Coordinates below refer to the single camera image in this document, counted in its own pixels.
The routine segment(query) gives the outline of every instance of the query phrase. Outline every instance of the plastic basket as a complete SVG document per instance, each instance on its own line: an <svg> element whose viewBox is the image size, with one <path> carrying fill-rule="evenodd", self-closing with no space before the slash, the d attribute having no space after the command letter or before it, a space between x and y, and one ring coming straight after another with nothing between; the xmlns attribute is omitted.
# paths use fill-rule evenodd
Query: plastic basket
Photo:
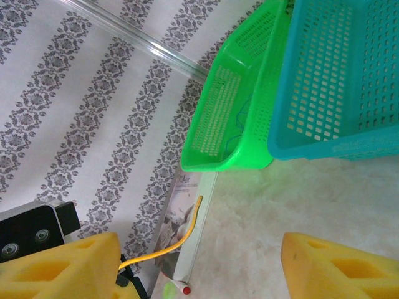
<svg viewBox="0 0 399 299"><path fill-rule="evenodd" d="M268 148L279 159L399 154L399 2L297 0Z"/></svg>
<svg viewBox="0 0 399 299"><path fill-rule="evenodd" d="M227 39L198 101L181 154L185 171L260 169L289 30L286 1L267 0Z"/></svg>

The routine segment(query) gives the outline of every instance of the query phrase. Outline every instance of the screw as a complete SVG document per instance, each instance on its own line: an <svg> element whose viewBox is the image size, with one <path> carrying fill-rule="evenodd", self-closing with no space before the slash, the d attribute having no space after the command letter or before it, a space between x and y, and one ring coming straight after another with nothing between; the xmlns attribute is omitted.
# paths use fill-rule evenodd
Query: screw
<svg viewBox="0 0 399 299"><path fill-rule="evenodd" d="M43 243L47 241L47 239L50 237L50 232L47 229L41 229L38 231L35 235L35 241L37 243Z"/></svg>
<svg viewBox="0 0 399 299"><path fill-rule="evenodd" d="M10 259L18 252L19 246L16 243L7 244L2 248L1 256L4 259Z"/></svg>

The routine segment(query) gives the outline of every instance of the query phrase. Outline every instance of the cable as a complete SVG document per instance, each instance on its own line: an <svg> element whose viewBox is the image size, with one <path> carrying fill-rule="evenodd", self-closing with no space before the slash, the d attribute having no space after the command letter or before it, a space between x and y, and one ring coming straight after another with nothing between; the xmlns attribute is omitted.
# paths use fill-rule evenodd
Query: cable
<svg viewBox="0 0 399 299"><path fill-rule="evenodd" d="M150 259L154 259L156 257L159 257L161 255L167 254L169 252L171 252L172 250L175 250L177 248L179 248L180 246L183 245L184 242L186 242L186 240L188 239L188 237L191 235L191 233L194 230L196 221L197 221L197 216L198 216L198 210L200 209L200 205L202 202L203 196L198 196L198 200L197 203L195 204L195 208L194 208L194 215L193 215L193 220L191 221L191 225L190 228L188 229L187 233L185 234L185 236L183 238L181 238L179 240L179 242L165 248L159 251L156 251L152 254L146 254L146 255L142 255L141 257L134 257L130 260L127 260L126 262L123 262L119 265L119 270L133 264L133 263L139 263L139 262L143 262L145 260L150 260Z"/></svg>

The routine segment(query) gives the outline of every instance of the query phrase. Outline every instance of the yellow foam block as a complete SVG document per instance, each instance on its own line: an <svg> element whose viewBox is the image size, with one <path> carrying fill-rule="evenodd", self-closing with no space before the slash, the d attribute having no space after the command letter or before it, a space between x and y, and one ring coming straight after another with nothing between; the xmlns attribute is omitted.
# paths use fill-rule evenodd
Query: yellow foam block
<svg viewBox="0 0 399 299"><path fill-rule="evenodd" d="M292 299L398 299L399 261L286 233L281 262Z"/></svg>
<svg viewBox="0 0 399 299"><path fill-rule="evenodd" d="M111 299L118 237L95 235L0 264L0 299Z"/></svg>
<svg viewBox="0 0 399 299"><path fill-rule="evenodd" d="M138 295L133 283L129 282L126 287L120 287L115 284L112 299L140 299L140 296Z"/></svg>

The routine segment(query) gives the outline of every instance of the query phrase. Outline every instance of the green plastic basket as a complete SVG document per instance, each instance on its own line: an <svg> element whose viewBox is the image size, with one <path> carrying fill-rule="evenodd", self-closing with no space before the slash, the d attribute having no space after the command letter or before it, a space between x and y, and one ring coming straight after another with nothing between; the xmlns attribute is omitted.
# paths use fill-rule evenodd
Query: green plastic basket
<svg viewBox="0 0 399 299"><path fill-rule="evenodd" d="M290 18L266 0L227 39L199 98L181 154L185 171L261 169Z"/></svg>

